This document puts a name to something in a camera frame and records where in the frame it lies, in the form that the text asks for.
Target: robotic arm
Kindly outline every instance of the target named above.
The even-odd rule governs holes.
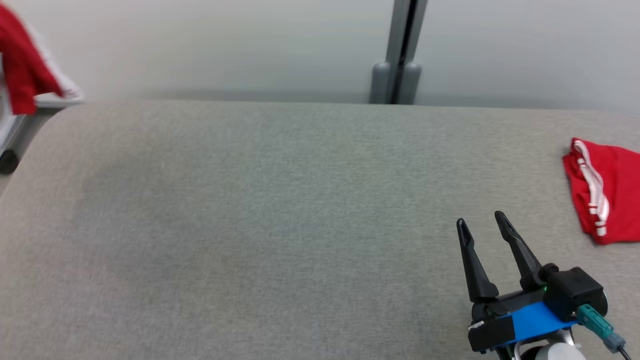
[[[585,360],[573,340],[572,326],[580,324],[603,339],[611,352],[630,359],[624,339],[604,320],[607,297],[602,286],[581,268],[559,271],[554,264],[541,266],[503,212],[496,211],[495,219],[518,265],[522,290],[499,295],[474,250],[467,224],[459,219],[462,263],[474,304],[468,327],[471,349],[481,354],[495,351],[500,360]],[[548,344],[520,352],[523,344],[543,340]]]

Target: black knob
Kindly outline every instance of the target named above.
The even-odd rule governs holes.
[[[538,272],[538,277],[540,278],[540,280],[547,282],[549,279],[549,276],[551,276],[551,274],[553,274],[554,272],[558,272],[558,271],[560,271],[560,269],[556,266],[556,264],[549,263],[544,265],[542,268],[540,268],[540,271]]]

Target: red garment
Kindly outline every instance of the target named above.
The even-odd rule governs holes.
[[[36,95],[54,92],[62,96],[58,82],[42,61],[24,26],[1,4],[0,53],[14,114],[34,113]]]
[[[640,154],[573,138],[563,161],[582,230],[601,245],[640,241]]]

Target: teal connector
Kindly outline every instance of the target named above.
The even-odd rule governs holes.
[[[613,325],[600,315],[591,305],[581,305],[576,314],[578,322],[596,334],[612,353],[625,347],[622,336],[613,331]]]

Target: table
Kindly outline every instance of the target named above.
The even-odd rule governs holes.
[[[0,200],[3,359],[493,359],[470,351],[456,219],[501,293],[493,219],[604,285],[640,358],[640,244],[582,234],[572,136],[595,111],[128,101],[50,120]],[[582,328],[589,359],[617,359]]]

